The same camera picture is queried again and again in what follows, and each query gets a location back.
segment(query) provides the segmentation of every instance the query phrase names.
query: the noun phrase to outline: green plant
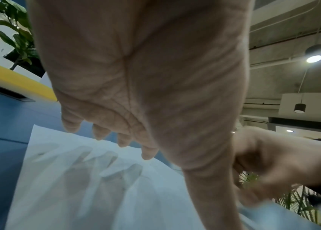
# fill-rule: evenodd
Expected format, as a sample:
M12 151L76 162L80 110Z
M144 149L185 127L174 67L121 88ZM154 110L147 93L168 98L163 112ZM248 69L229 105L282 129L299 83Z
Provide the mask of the green plant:
M31 65L30 57L39 58L39 56L34 46L26 9L11 0L0 0L0 15L5 18L0 20L0 25L17 32L13 34L12 39L0 31L1 40L14 47L19 54L10 69L13 70L21 62L27 62Z
M252 183L257 179L258 175L254 173L243 172L240 174L240 182L243 186L248 186L249 183ZM281 198L276 199L275 203L316 224L319 224L318 212L308 201L308 196L311 194L316 195L316 192L308 189L305 186L296 185L292 187L289 193L284 194Z

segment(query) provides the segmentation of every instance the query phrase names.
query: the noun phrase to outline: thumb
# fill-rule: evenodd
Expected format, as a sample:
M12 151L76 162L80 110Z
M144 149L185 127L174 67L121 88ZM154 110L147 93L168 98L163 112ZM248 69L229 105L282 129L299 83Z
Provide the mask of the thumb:
M288 167L273 167L248 188L239 190L239 200L243 205L251 207L265 200L279 198L296 183L296 175L296 171Z

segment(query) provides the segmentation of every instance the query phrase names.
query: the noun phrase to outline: blue surface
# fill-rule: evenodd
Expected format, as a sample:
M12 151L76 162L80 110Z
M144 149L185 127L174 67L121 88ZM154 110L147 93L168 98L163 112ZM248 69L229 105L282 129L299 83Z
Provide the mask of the blue surface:
M65 131L61 124L60 104L21 102L0 95L0 230L4 228L17 179L33 125ZM92 138L92 124L82 123L77 133ZM117 142L115 133L106 140ZM140 147L132 142L132 147ZM169 165L159 153L156 159Z

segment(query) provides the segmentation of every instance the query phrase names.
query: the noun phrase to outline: recessed light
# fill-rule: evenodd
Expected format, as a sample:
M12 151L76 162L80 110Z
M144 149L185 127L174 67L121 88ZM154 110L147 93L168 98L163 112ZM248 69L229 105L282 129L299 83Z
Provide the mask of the recessed light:
M315 63L321 60L321 55L315 55L307 59L308 63Z

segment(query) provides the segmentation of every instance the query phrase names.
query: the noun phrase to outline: hand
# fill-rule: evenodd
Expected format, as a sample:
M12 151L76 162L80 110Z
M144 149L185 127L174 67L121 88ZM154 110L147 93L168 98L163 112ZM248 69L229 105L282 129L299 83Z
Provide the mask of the hand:
M234 170L260 176L249 187L239 190L244 205L278 198L293 184L321 185L321 141L246 127L235 133L233 142Z
M159 147L209 230L241 229L231 131L249 74L249 2L28 1L65 128L93 122L97 139L117 132L144 159Z

